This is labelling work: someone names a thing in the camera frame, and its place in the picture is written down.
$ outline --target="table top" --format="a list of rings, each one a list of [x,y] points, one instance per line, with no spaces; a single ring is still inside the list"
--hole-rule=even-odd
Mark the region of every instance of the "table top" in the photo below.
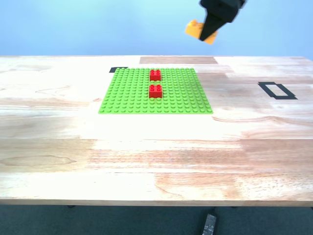
[[[99,115],[111,67],[194,68],[214,114]],[[303,57],[0,57],[0,117],[0,203],[313,206]]]

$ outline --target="black tape marking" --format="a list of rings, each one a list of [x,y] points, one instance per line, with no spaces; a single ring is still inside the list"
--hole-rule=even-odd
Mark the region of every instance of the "black tape marking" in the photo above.
[[[259,82],[258,85],[265,91],[270,97],[274,97],[275,99],[297,99],[295,94],[289,91],[283,84],[276,84],[275,82]],[[279,87],[286,95],[275,95],[267,85],[276,85]]]
[[[116,69],[127,69],[128,67],[112,67],[111,69],[110,69],[110,72],[115,72],[116,71]]]

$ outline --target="blue wall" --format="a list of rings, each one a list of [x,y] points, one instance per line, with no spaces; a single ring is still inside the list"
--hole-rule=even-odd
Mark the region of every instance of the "blue wall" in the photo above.
[[[0,0],[0,55],[290,55],[313,60],[312,0],[249,0],[212,46],[184,33],[192,19],[203,22],[199,1]]]

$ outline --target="lego brick stud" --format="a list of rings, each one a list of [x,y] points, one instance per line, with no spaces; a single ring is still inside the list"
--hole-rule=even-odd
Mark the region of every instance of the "lego brick stud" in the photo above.
[[[150,81],[161,81],[161,71],[151,70],[150,71]]]
[[[150,85],[149,87],[149,98],[162,98],[162,86],[161,85]]]

